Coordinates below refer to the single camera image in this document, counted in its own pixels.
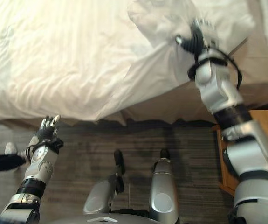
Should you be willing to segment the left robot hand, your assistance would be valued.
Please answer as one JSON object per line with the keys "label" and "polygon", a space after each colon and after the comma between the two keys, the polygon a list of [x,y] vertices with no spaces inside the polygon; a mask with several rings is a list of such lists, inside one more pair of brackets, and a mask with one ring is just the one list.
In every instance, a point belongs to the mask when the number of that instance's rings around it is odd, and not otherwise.
{"label": "left robot hand", "polygon": [[39,129],[36,131],[36,136],[39,141],[51,140],[57,135],[57,123],[60,118],[60,115],[54,117],[46,116],[42,120]]}

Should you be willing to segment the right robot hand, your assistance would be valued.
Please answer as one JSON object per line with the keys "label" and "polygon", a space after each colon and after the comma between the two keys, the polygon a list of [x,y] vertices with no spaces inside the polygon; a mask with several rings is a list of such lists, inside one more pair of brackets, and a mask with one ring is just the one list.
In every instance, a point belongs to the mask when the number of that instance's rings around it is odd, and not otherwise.
{"label": "right robot hand", "polygon": [[175,41],[185,51],[198,55],[208,47],[218,47],[219,38],[212,23],[205,19],[194,19],[190,24],[191,37],[177,35]]}

